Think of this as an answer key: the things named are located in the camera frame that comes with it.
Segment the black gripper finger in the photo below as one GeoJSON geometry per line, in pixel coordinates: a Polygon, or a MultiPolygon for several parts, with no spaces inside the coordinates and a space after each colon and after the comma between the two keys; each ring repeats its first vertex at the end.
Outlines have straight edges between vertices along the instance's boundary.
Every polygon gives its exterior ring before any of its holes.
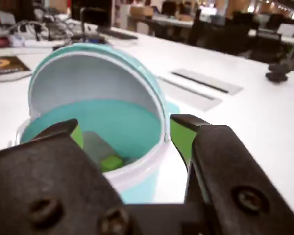
{"type": "Polygon", "coordinates": [[[229,126],[172,114],[170,136],[188,170],[185,201],[199,202],[206,235],[294,235],[294,213],[229,126]]]}
{"type": "Polygon", "coordinates": [[[0,151],[0,235],[132,235],[117,192],[73,140],[76,119],[0,151]]]}

